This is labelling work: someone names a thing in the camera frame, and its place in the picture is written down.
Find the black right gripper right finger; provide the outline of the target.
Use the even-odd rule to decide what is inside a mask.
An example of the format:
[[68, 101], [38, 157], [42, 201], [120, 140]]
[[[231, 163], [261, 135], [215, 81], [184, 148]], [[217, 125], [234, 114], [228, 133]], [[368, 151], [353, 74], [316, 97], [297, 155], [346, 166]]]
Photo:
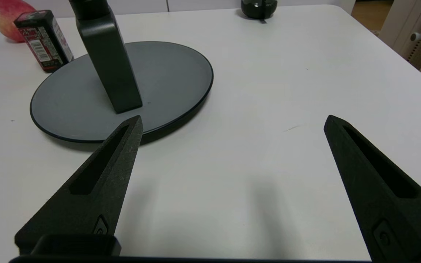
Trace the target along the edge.
[[421, 262], [421, 186], [347, 121], [324, 133], [373, 262]]

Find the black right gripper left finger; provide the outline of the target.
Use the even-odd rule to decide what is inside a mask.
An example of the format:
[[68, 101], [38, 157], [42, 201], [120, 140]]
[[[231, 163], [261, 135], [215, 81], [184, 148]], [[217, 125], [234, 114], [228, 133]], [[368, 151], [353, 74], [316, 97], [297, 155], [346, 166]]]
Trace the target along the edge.
[[139, 115], [122, 122], [16, 233], [19, 253], [45, 235], [114, 235], [142, 134]]

